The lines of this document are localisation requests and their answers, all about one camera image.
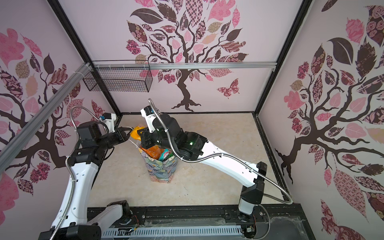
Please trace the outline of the yellow mango snack bag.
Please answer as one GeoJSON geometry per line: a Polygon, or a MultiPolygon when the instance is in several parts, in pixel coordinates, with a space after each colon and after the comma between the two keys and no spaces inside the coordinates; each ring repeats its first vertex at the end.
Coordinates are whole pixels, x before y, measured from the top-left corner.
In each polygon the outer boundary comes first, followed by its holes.
{"type": "Polygon", "coordinates": [[[146,127],[144,127],[144,126],[136,126],[131,132],[131,138],[133,138],[134,140],[137,140],[137,141],[141,141],[141,136],[139,135],[139,130],[143,130],[145,128],[146,127]]]}

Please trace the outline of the orange snack packet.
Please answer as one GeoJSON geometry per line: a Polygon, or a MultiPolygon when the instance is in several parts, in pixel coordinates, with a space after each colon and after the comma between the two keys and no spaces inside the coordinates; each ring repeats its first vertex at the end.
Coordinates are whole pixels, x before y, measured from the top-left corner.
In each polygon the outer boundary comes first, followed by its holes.
{"type": "Polygon", "coordinates": [[[141,151],[141,153],[144,153],[145,156],[150,157],[154,160],[158,160],[164,152],[164,149],[161,149],[158,146],[153,146],[149,149],[139,148],[139,150],[141,151]]]}

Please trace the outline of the patterned paper gift bag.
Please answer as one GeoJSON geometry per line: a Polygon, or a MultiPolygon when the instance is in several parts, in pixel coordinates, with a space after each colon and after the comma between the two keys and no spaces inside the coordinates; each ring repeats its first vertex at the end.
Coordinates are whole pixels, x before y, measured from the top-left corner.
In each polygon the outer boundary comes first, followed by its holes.
{"type": "MultiPolygon", "coordinates": [[[[142,148],[138,141],[136,143],[132,141],[132,143],[135,145],[135,147],[138,150],[139,148],[142,148]]],[[[179,160],[173,154],[173,152],[170,154],[170,157],[164,162],[147,157],[145,156],[144,153],[141,153],[140,150],[139,150],[139,153],[145,162],[146,168],[148,170],[148,173],[152,182],[159,182],[159,183],[171,182],[175,174],[175,171],[177,169],[177,164],[179,160]]]]}

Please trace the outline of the teal snack packet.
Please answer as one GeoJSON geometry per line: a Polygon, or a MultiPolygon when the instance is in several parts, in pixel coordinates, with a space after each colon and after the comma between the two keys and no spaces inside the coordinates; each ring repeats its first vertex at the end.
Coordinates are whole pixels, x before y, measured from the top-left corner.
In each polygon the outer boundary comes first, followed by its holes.
{"type": "Polygon", "coordinates": [[[161,153],[161,155],[160,155],[160,157],[158,158],[158,160],[161,161],[161,162],[166,161],[166,160],[170,157],[170,154],[171,154],[171,153],[172,153],[172,151],[170,151],[170,150],[168,150],[168,149],[165,149],[165,150],[161,153]]]}

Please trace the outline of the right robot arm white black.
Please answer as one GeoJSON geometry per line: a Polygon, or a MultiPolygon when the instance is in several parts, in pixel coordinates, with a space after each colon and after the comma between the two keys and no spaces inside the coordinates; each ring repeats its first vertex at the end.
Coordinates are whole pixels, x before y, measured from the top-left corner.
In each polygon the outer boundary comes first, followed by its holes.
{"type": "Polygon", "coordinates": [[[141,110],[147,127],[140,130],[141,145],[144,149],[158,146],[172,151],[183,162],[202,163],[213,167],[242,184],[238,209],[242,214],[251,215],[254,207],[264,197],[286,205],[293,204],[292,196],[279,184],[267,178],[267,166],[241,160],[214,145],[207,138],[195,132],[185,132],[177,120],[161,113],[152,99],[141,110]]]}

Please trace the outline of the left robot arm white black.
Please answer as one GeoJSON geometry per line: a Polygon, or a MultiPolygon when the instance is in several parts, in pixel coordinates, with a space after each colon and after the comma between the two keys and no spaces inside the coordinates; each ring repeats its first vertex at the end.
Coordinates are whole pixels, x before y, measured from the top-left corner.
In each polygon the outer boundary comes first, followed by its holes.
{"type": "Polygon", "coordinates": [[[115,127],[116,114],[104,113],[94,121],[75,126],[77,142],[65,161],[70,174],[61,207],[49,231],[40,240],[99,240],[116,221],[131,221],[126,200],[110,203],[96,217],[88,219],[88,202],[97,174],[116,145],[129,140],[131,128],[115,127]]]}

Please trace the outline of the aluminium rail left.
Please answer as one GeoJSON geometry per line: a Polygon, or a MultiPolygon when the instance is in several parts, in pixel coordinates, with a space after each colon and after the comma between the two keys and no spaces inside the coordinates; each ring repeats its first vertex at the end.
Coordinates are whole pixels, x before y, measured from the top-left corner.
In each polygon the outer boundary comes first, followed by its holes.
{"type": "Polygon", "coordinates": [[[1,152],[1,173],[12,163],[23,147],[31,140],[37,133],[40,127],[51,116],[57,106],[62,103],[65,97],[71,90],[79,83],[83,77],[92,70],[89,63],[81,65],[70,78],[63,84],[63,86],[54,94],[46,104],[38,111],[37,114],[23,127],[19,134],[17,134],[8,143],[1,152]]]}

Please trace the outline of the aluminium rail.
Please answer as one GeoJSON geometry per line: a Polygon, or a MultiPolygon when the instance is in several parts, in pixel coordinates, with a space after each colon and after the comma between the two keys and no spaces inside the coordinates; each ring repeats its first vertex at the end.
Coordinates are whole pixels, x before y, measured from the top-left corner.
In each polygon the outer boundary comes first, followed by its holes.
{"type": "Polygon", "coordinates": [[[37,133],[40,127],[51,116],[57,106],[62,103],[65,97],[71,90],[79,83],[83,77],[92,70],[89,63],[81,65],[70,78],[63,84],[63,86],[54,94],[46,104],[38,111],[37,114],[23,127],[19,134],[17,134],[8,143],[1,152],[1,173],[12,163],[23,147],[31,140],[37,133]]]}
{"type": "Polygon", "coordinates": [[[94,63],[96,68],[145,68],[149,70],[177,70],[177,69],[275,69],[277,66],[276,62],[238,62],[238,63],[144,63],[136,64],[116,64],[116,63],[94,63]]]}

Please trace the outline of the aluminium rail back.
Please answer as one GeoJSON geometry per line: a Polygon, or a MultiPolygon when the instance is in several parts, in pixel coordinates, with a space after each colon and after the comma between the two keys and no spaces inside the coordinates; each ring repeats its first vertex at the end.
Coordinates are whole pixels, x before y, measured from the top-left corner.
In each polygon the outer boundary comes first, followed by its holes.
{"type": "Polygon", "coordinates": [[[96,68],[145,68],[149,70],[177,70],[177,69],[275,69],[277,66],[276,62],[238,62],[238,63],[144,63],[136,64],[116,64],[116,63],[94,63],[96,68]]]}

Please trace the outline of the black base frame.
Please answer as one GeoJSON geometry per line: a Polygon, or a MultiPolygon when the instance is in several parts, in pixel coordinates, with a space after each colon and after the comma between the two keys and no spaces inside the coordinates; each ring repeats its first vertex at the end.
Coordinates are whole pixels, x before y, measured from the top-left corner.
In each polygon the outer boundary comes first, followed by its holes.
{"type": "MultiPolygon", "coordinates": [[[[91,220],[105,208],[88,208],[91,220]]],[[[160,240],[313,240],[315,235],[299,204],[267,204],[242,214],[236,205],[130,207],[133,216],[124,224],[118,220],[109,228],[240,226],[243,237],[176,237],[160,240]]]]}

